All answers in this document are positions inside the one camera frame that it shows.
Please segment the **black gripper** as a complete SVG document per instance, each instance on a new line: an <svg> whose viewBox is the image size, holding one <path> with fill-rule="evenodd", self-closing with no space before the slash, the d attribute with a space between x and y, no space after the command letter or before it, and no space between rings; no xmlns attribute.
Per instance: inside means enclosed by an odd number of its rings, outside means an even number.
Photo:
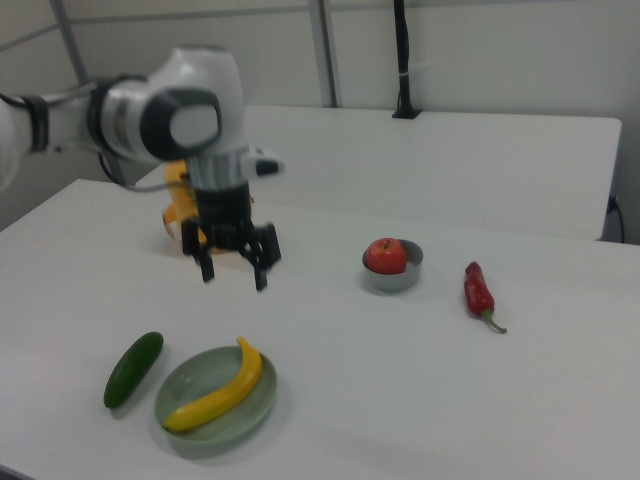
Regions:
<svg viewBox="0 0 640 480"><path fill-rule="evenodd" d="M200 267L203 282L208 283L215 276L208 246L238 250L253 267L256 290L264 290L268 272L281 260L281 250L272 223L252 224L249 183L217 191L196 189L195 199L199 227L194 219L182 223L182 250ZM200 231L206 238L204 243L200 242Z"/></svg>

